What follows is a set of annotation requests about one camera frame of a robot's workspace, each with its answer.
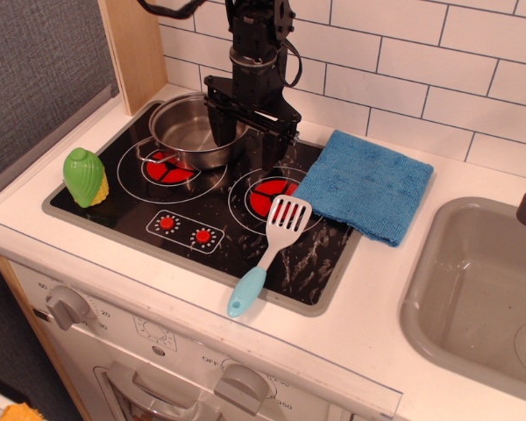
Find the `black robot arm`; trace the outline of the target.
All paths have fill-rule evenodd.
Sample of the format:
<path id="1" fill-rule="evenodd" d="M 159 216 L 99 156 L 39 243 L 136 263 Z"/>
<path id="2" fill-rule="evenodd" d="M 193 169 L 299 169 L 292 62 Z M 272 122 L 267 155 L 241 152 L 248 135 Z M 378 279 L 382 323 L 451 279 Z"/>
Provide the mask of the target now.
<path id="1" fill-rule="evenodd" d="M 295 142 L 302 119 L 283 97 L 283 90 L 300 79 L 286 79 L 288 53 L 298 54 L 287 40 L 295 14 L 287 1 L 227 1 L 225 6 L 232 78 L 204 79 L 212 134 L 224 146 L 236 138 L 238 122 L 261 132 L 261 167 L 270 170 Z"/>

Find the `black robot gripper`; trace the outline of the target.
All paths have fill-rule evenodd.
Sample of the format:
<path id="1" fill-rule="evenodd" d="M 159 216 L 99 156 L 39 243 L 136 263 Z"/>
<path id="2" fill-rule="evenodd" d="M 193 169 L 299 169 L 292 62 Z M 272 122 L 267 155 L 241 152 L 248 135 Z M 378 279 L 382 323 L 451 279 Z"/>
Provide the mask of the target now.
<path id="1" fill-rule="evenodd" d="M 206 104 L 210 128 L 218 147 L 236 138 L 237 122 L 263 132 L 261 168 L 271 170 L 298 136 L 301 115 L 283 97 L 288 54 L 255 62 L 231 53 L 232 77 L 209 75 Z"/>

